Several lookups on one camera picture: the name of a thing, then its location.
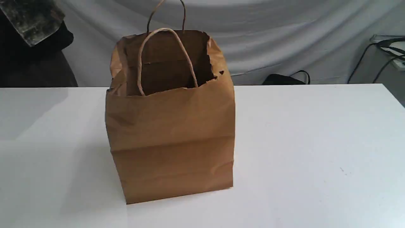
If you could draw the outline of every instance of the white table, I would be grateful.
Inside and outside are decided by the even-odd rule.
[[[105,90],[0,89],[0,227],[405,227],[405,109],[382,85],[237,86],[234,187],[128,206]]]

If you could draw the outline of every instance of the white fabric backdrop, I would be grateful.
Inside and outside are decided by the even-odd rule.
[[[64,50],[80,86],[109,86],[112,49],[146,31],[160,0],[60,0],[75,41]],[[313,84],[345,83],[373,34],[404,34],[404,0],[185,0],[186,29],[207,32],[235,84],[304,69]],[[179,0],[167,0],[151,30],[181,28]]]

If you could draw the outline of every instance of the bag handle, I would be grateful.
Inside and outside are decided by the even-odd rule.
[[[170,28],[159,28],[159,29],[156,29],[155,31],[151,32],[151,33],[145,38],[145,40],[144,40],[144,41],[142,42],[142,44],[141,44],[141,47],[139,48],[139,53],[138,53],[138,88],[139,88],[139,91],[140,91],[140,93],[141,93],[142,96],[145,96],[145,93],[143,92],[142,84],[141,84],[142,51],[143,51],[143,48],[144,48],[146,42],[147,42],[153,35],[155,35],[155,34],[158,33],[158,32],[161,32],[161,31],[169,31],[169,32],[171,32],[171,33],[175,36],[177,42],[178,42],[179,45],[180,45],[181,50],[183,51],[185,57],[187,58],[187,63],[188,63],[188,66],[190,67],[191,75],[193,76],[193,79],[194,79],[194,86],[195,86],[196,88],[198,87],[196,75],[194,74],[193,64],[191,63],[190,57],[188,56],[187,51],[185,50],[184,45],[183,45],[183,43],[181,42],[179,36],[177,35],[177,33],[176,33],[175,31],[173,31],[173,30],[170,29]]]
[[[151,19],[152,19],[153,14],[156,12],[156,10],[159,8],[159,6],[160,6],[162,3],[164,3],[165,1],[166,1],[166,0],[161,0],[161,1],[159,2],[159,4],[155,7],[155,9],[152,11],[151,15],[149,16],[148,24],[146,25],[146,34],[149,33],[149,24],[151,23]],[[181,2],[181,4],[183,5],[183,9],[184,9],[183,26],[182,26],[182,31],[183,31],[183,33],[184,33],[185,5],[184,5],[183,0],[180,0],[180,2]]]

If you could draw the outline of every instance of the black cable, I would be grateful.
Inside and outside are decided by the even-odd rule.
[[[358,66],[360,66],[361,60],[363,60],[364,55],[366,54],[367,50],[368,50],[371,46],[373,46],[373,45],[376,45],[376,43],[371,43],[371,44],[369,44],[369,45],[366,47],[366,49],[364,49],[364,52],[363,52],[363,54],[361,55],[359,61],[357,62],[356,67],[354,68],[353,72],[352,72],[352,73],[350,74],[350,76],[349,76],[349,80],[347,81],[348,84],[349,84],[350,80],[352,79],[354,73],[357,71]]]
[[[305,74],[307,74],[307,85],[311,84],[311,77],[309,76],[308,72],[304,71],[304,70],[300,70],[295,72],[294,74],[300,73],[300,72],[304,72]]]
[[[384,66],[381,68],[381,70],[378,72],[377,76],[376,76],[375,79],[373,80],[373,84],[377,81],[377,79],[380,77],[382,71],[388,66],[388,64],[389,64],[390,62],[394,61],[394,60],[397,59],[397,58],[402,58],[402,57],[404,57],[404,56],[405,56],[405,55],[396,56],[396,57],[393,57],[393,58],[391,58],[390,60],[388,60],[388,61],[384,64]]]

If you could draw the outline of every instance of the paper bag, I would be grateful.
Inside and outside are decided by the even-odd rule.
[[[105,122],[127,204],[232,187],[234,89],[211,37],[124,37],[111,73]]]

